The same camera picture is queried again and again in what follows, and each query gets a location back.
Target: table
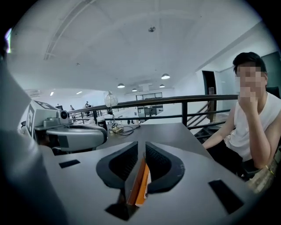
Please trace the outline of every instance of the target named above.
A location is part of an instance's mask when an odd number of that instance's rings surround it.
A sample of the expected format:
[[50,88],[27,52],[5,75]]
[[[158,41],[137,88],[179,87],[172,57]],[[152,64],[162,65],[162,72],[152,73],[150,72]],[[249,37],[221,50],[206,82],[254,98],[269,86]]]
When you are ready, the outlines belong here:
[[[130,130],[130,128],[125,127],[124,130],[127,131]],[[212,159],[208,151],[182,123],[141,124],[140,128],[135,129],[134,132],[128,136],[109,134],[108,132],[108,140],[98,146],[97,149],[104,149],[134,141],[138,141],[140,147],[144,146],[145,142],[156,142],[197,153]]]

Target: man's hand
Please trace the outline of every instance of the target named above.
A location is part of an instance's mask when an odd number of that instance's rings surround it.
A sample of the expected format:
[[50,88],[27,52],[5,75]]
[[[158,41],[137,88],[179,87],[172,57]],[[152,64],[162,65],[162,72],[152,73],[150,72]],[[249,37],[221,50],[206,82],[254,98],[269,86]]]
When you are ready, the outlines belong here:
[[251,92],[250,88],[241,88],[238,103],[247,116],[258,112],[256,93]]

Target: black hair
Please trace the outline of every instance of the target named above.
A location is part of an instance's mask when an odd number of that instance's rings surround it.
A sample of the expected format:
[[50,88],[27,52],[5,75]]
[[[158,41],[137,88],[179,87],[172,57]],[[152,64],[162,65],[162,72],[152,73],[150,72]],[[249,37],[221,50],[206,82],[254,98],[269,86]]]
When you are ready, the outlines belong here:
[[260,67],[261,72],[266,72],[264,61],[262,58],[254,52],[242,52],[233,60],[234,71],[237,74],[237,67],[246,62],[254,62],[256,67]]

